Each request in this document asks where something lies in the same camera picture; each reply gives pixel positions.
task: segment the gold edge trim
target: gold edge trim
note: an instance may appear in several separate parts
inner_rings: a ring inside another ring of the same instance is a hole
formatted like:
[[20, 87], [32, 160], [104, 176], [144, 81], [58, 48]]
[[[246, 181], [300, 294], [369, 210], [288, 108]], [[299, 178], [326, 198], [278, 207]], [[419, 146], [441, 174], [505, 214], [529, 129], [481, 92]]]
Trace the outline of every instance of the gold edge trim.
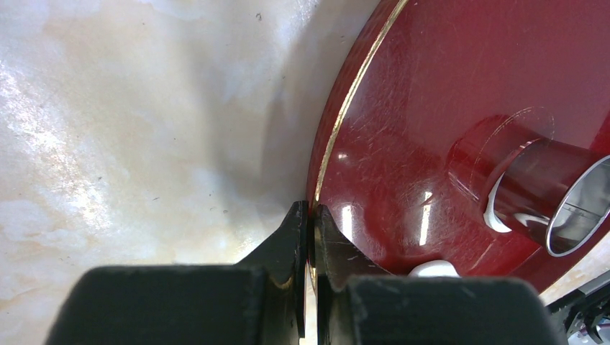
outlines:
[[341, 127], [341, 124], [343, 123], [345, 114], [347, 113], [347, 110], [349, 109], [350, 104], [352, 103], [352, 100], [354, 99], [354, 95], [356, 94], [356, 91], [358, 90], [358, 86], [360, 86], [360, 82], [362, 81], [362, 79], [366, 73], [366, 70], [368, 69], [368, 66], [370, 65], [370, 62], [373, 60], [373, 57], [375, 56], [375, 54], [377, 53], [377, 50], [381, 46], [383, 39], [386, 38], [386, 35], [392, 28], [392, 25], [396, 21], [396, 18], [398, 18], [398, 16], [402, 12], [402, 10], [407, 2], [409, 2], [409, 0], [399, 0], [399, 2], [396, 4], [394, 9], [392, 10], [392, 13], [390, 13], [390, 17], [388, 18], [388, 20], [386, 20], [386, 23], [381, 28], [381, 31], [377, 35], [377, 38], [375, 38], [375, 42], [370, 47], [370, 50], [368, 51], [368, 54], [366, 55], [366, 58], [364, 59], [363, 64], [360, 66], [360, 69], [358, 70], [358, 74], [356, 74], [356, 78], [354, 79], [354, 82], [350, 86], [350, 90], [347, 92], [345, 100], [343, 100], [343, 104], [341, 105], [341, 109], [339, 110], [339, 116], [337, 116], [337, 119], [334, 121], [334, 126], [332, 127], [332, 131], [330, 132], [330, 138], [328, 139], [328, 143], [326, 144], [326, 150], [324, 151], [324, 156], [322, 156], [322, 163], [320, 164], [320, 169], [318, 170], [318, 179], [316, 181], [316, 192], [314, 194], [314, 200], [311, 205], [311, 207], [314, 209], [314, 211], [317, 208], [318, 203], [320, 201], [320, 192], [322, 191], [322, 183], [324, 182], [324, 175], [326, 175], [326, 169], [328, 168], [330, 154], [332, 152], [332, 148], [334, 147], [334, 141], [337, 140], [337, 136], [339, 135], [339, 129]]

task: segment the metal cup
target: metal cup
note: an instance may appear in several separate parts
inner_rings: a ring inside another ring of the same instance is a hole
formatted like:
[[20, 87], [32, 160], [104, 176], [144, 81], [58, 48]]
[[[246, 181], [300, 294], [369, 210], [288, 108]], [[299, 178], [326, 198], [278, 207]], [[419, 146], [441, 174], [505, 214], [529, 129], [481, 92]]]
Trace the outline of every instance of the metal cup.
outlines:
[[538, 139], [500, 178], [493, 211], [554, 257], [580, 248], [610, 212], [610, 156]]

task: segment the red tray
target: red tray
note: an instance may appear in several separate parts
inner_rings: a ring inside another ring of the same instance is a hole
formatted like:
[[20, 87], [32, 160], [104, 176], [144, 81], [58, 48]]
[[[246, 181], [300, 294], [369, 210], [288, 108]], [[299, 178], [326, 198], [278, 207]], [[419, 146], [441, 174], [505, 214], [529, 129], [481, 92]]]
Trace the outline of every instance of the red tray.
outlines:
[[483, 152], [522, 132], [610, 154], [610, 1], [382, 0], [324, 109], [308, 198], [396, 274], [445, 259], [542, 291], [610, 223], [560, 258], [483, 223]]

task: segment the marble floor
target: marble floor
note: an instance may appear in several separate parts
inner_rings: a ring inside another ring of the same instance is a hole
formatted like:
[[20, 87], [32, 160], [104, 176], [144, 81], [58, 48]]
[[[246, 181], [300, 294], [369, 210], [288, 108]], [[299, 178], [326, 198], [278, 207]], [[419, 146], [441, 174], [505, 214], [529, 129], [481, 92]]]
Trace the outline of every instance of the marble floor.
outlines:
[[[89, 268], [266, 238], [376, 3], [0, 1], [0, 343], [40, 344]], [[604, 248], [545, 300], [610, 268]]]

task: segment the black metal object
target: black metal object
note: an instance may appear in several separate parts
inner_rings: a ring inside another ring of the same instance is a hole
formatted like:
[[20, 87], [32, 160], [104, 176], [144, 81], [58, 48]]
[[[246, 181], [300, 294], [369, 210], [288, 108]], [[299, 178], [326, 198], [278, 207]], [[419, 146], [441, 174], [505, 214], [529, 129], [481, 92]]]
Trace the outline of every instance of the black metal object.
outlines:
[[602, 344], [597, 325], [610, 317], [610, 271], [551, 303], [548, 309], [556, 331], [564, 338], [584, 330]]
[[305, 201], [232, 266], [102, 267], [74, 287], [47, 344], [293, 344], [304, 336], [305, 265], [320, 344], [559, 344], [523, 282], [387, 273]]

